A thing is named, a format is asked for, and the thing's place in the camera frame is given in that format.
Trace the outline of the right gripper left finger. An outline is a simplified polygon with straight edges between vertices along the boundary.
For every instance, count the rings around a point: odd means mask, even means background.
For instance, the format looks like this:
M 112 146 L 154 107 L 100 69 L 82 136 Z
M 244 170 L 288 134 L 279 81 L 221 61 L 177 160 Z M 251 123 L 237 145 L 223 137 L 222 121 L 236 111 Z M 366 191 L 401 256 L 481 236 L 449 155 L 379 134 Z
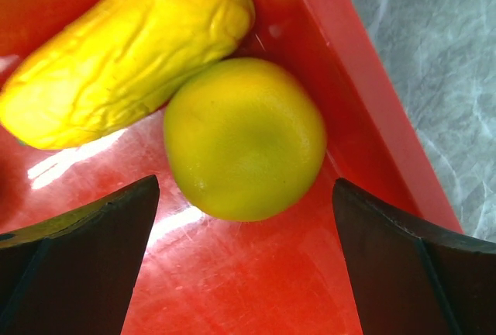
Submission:
M 119 334 L 157 213 L 157 177 L 1 235 L 3 334 Z

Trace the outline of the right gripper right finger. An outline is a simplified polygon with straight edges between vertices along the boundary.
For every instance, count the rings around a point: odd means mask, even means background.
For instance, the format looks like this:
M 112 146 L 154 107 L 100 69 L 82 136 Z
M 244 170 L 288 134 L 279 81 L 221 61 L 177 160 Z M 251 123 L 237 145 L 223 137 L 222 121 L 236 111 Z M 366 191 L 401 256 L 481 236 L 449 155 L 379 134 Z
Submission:
M 340 178 L 339 241 L 365 334 L 493 334 L 495 245 L 383 202 Z

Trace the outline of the red plastic bin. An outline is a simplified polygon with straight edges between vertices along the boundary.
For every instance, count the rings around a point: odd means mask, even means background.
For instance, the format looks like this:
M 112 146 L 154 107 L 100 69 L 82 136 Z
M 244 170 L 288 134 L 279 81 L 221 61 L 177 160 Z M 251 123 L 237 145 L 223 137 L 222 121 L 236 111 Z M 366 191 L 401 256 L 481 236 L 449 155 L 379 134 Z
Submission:
M 358 334 L 332 212 L 339 177 L 447 229 L 460 224 L 351 0 L 254 0 L 240 47 L 298 76 L 325 118 L 328 157 L 310 192 L 259 223 L 202 215 L 164 155 L 163 114 L 78 149 L 1 134 L 1 229 L 16 230 L 155 174 L 156 222 L 125 334 Z

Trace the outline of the yellow lemon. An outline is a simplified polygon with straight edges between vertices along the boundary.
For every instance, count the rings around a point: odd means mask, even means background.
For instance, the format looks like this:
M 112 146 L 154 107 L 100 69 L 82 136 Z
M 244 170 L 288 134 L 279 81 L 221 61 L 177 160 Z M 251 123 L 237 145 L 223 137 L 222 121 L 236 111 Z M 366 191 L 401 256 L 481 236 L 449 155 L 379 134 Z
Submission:
M 187 82 L 164 114 L 170 170 L 202 212 L 258 221 L 283 212 L 315 182 L 325 123 L 298 80 L 252 57 L 224 60 Z

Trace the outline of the yellow banana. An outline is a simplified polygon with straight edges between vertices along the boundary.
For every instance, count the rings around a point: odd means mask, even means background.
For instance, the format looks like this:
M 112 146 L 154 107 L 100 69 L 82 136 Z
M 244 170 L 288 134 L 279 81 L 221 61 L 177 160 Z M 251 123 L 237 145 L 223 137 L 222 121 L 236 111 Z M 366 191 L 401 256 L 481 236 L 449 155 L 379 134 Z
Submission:
M 254 21 L 253 0 L 101 0 L 10 76 L 1 124 L 41 150 L 98 140 L 230 55 Z

